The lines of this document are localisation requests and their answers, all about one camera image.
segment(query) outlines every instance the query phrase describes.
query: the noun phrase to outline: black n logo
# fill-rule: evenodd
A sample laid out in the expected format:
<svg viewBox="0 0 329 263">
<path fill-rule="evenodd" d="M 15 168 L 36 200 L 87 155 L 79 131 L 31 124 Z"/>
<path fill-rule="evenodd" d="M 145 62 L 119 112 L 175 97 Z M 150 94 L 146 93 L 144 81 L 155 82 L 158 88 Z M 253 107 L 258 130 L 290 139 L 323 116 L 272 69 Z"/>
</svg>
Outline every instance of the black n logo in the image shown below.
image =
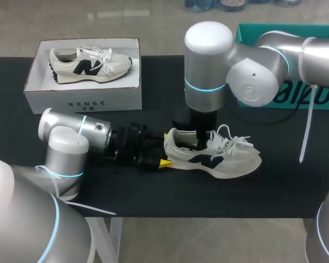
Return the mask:
<svg viewBox="0 0 329 263">
<path fill-rule="evenodd" d="M 84 59 L 78 63 L 73 73 L 80 75 L 84 71 L 86 75 L 96 76 L 99 73 L 100 69 L 102 68 L 102 66 L 98 67 L 100 64 L 101 64 L 100 61 L 97 60 L 95 62 L 95 65 L 92 67 L 92 62 L 90 60 Z"/>
<path fill-rule="evenodd" d="M 222 156 L 214 157 L 211 160 L 211 155 L 197 155 L 189 160 L 190 163 L 201 163 L 203 166 L 214 169 L 217 165 L 219 165 L 224 158 Z"/>
</svg>

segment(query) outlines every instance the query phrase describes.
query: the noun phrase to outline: shoe tongue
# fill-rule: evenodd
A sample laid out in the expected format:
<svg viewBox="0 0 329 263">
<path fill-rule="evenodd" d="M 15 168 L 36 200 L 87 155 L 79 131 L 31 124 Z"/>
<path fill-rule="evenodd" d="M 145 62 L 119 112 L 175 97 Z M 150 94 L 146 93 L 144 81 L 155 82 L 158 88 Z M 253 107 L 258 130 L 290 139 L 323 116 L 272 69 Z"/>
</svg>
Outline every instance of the shoe tongue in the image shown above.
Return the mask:
<svg viewBox="0 0 329 263">
<path fill-rule="evenodd" d="M 211 131 L 209 138 L 210 139 L 207 141 L 208 150 L 216 150 L 222 145 L 223 138 L 215 130 Z"/>
<path fill-rule="evenodd" d="M 96 53 L 95 51 L 92 51 L 91 48 L 89 48 L 85 45 L 81 45 L 77 48 L 77 57 L 79 57 L 81 54 L 89 54 L 91 56 L 97 56 L 98 53 Z"/>
</svg>

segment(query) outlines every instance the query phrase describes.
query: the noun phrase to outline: sneaker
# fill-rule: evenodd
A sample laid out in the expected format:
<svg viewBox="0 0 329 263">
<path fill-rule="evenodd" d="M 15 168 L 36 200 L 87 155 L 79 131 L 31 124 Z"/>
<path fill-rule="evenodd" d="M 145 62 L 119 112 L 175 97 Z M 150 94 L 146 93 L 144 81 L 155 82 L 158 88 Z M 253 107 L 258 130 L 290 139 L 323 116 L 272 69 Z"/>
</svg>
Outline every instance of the sneaker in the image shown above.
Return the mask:
<svg viewBox="0 0 329 263">
<path fill-rule="evenodd" d="M 222 128 L 228 130 L 229 138 L 219 134 Z M 262 162 L 260 152 L 247 138 L 232 138 L 229 127 L 223 124 L 217 131 L 211 131 L 207 148 L 196 151 L 193 150 L 197 144 L 196 132 L 173 128 L 164 139 L 164 150 L 172 161 L 171 168 L 204 170 L 219 179 L 236 178 L 253 172 Z"/>
<path fill-rule="evenodd" d="M 81 45 L 73 50 L 53 48 L 50 51 L 50 67 L 55 81 L 59 84 L 115 81 L 123 77 L 131 66 L 131 58 L 112 53 L 111 48 L 101 50 Z"/>
</svg>

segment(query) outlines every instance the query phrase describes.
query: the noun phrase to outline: teal box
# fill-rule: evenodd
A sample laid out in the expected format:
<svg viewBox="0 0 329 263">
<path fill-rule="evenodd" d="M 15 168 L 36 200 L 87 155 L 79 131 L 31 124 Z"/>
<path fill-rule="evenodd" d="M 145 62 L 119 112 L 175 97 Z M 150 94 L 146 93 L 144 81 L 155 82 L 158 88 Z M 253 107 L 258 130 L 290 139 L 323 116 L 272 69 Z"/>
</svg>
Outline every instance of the teal box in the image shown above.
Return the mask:
<svg viewBox="0 0 329 263">
<path fill-rule="evenodd" d="M 284 31 L 301 37 L 329 38 L 329 25 L 239 24 L 236 31 L 236 42 L 255 45 L 261 35 L 272 30 Z M 295 108 L 305 86 L 307 84 L 301 81 L 284 81 L 274 100 L 264 107 Z M 299 108 L 308 108 L 310 89 L 307 93 L 308 96 L 300 102 Z M 242 102 L 239 102 L 239 105 L 249 107 Z M 319 86 L 317 88 L 314 109 L 329 110 L 329 89 L 327 87 Z"/>
</svg>

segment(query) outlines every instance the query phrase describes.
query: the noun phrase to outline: black cable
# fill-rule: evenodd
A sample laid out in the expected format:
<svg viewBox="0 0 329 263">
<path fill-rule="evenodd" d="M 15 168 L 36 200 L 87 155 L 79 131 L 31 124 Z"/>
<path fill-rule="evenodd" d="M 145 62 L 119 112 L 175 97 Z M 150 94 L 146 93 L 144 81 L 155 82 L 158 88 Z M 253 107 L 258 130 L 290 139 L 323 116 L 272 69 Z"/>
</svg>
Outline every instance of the black cable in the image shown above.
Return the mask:
<svg viewBox="0 0 329 263">
<path fill-rule="evenodd" d="M 278 119 L 278 120 L 276 120 L 276 121 L 272 121 L 272 122 L 266 122 L 266 123 L 263 123 L 263 122 L 261 122 L 261 123 L 259 123 L 259 122 L 251 122 L 251 121 L 249 121 L 249 120 L 247 120 L 247 119 L 241 117 L 241 116 L 240 116 L 239 114 L 237 114 L 236 112 L 234 112 L 234 111 L 230 108 L 230 106 L 228 106 L 228 103 L 226 104 L 226 108 L 227 108 L 227 109 L 230 111 L 230 113 L 233 114 L 236 118 L 242 120 L 243 122 L 246 122 L 247 124 L 258 125 L 258 126 L 267 126 L 267 125 L 280 124 L 280 123 L 282 123 L 282 122 L 284 122 L 284 121 L 287 121 L 288 119 L 290 119 L 292 116 L 295 115 L 295 113 L 296 113 L 296 112 L 299 110 L 299 108 L 300 108 L 301 101 L 303 101 L 303 100 L 308 96 L 307 91 L 308 91 L 309 89 L 310 89 L 310 86 L 309 86 L 309 85 L 307 85 L 306 87 L 303 88 L 302 93 L 301 93 L 301 96 L 300 96 L 299 100 L 297 101 L 296 107 L 293 109 L 293 111 L 292 111 L 289 115 L 287 115 L 287 116 L 285 116 L 285 117 L 283 117 L 283 118 L 281 118 L 281 119 Z"/>
</svg>

